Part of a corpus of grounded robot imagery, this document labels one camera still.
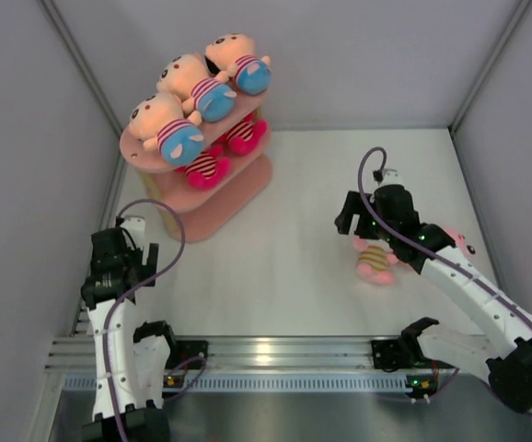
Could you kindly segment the pink frog toy striped shirt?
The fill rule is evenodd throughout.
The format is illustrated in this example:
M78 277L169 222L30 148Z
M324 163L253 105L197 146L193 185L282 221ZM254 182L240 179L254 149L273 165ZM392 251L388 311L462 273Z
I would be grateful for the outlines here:
M399 260L383 242L355 238L353 247L358 251L355 271L361 279L374 285L394 283L392 268Z

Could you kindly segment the white panda toy yellow glasses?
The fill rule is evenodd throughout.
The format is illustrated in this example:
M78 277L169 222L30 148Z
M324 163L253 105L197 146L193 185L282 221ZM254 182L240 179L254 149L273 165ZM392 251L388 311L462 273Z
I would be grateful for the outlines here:
M177 168L187 183L196 190L207 191L216 187L228 174L230 159L223 155L221 145L211 145L189 165Z

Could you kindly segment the peach pig toy blue shorts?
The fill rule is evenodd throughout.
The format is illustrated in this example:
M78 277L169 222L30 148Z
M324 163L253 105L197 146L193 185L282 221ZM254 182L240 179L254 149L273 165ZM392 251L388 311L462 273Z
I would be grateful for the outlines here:
M177 96L186 114L198 111L204 121L217 122L235 106L237 92L228 82L227 72L211 74L197 54L184 53L164 67L156 89Z

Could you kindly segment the black-haired boy doll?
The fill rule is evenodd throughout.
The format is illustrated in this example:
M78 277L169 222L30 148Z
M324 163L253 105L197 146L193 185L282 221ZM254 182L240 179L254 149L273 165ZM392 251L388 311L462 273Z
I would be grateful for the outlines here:
M218 37L204 49L209 70L227 75L237 89L255 96L264 92L272 81L272 59L256 54L256 42L249 35L228 33Z

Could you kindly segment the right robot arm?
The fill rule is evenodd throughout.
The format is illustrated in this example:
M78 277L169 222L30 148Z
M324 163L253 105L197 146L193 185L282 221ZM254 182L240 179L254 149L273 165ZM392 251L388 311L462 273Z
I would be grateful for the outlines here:
M439 288L481 331L469 336L422 318L399 337L405 361L460 368L511 410L532 409L532 316L479 272L442 227L420 220L402 185L381 186L372 194L347 192L334 225L341 235L386 242L399 261Z

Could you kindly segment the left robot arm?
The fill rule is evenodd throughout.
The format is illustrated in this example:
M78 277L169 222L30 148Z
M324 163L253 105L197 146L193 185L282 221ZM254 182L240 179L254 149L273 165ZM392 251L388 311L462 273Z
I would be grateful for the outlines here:
M151 304L123 294L154 285L158 246L145 243L145 221L127 217L92 235L90 273L81 297L93 331L96 397L84 441L168 441L163 412L166 367L179 357L171 327L150 318Z

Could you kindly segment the pink wooden shelf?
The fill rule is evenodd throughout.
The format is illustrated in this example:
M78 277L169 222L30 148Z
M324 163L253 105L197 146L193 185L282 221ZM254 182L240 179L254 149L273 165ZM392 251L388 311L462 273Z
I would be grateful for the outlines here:
M238 93L233 110L224 119L201 123L206 148L218 145L216 139L246 115L253 113L256 119L260 118L260 106L266 96L265 92L256 96ZM146 195L172 207L184 224L186 240L198 242L211 237L269 184L272 164L264 149L270 140L269 127L258 146L242 157L223 146L223 155L230 159L230 170L216 187L207 191L193 189L182 172L177 172L158 152L145 151L143 143L128 130L121 135L120 150L138 171Z

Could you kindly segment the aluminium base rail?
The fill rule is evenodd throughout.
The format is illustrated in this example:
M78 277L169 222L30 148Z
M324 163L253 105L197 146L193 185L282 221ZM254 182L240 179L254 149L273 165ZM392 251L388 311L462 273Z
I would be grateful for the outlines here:
M391 336L192 336L180 339L174 358L205 358L216 370L372 369L380 356L373 345ZM46 357L47 371L92 371L96 367L94 338L56 338Z

